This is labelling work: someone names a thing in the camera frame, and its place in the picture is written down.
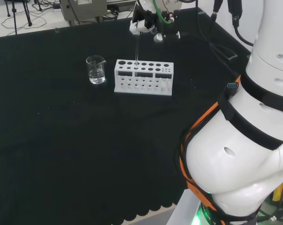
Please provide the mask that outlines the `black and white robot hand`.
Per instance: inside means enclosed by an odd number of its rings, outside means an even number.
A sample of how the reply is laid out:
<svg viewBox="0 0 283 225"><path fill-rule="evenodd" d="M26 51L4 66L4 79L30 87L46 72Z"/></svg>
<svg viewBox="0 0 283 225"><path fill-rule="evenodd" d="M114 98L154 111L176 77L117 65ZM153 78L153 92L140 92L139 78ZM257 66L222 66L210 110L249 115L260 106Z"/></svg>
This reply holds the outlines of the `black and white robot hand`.
<svg viewBox="0 0 283 225"><path fill-rule="evenodd" d="M178 13L182 2L178 0L138 0L134 6L130 32L134 35L154 34L156 43L181 38Z"/></svg>

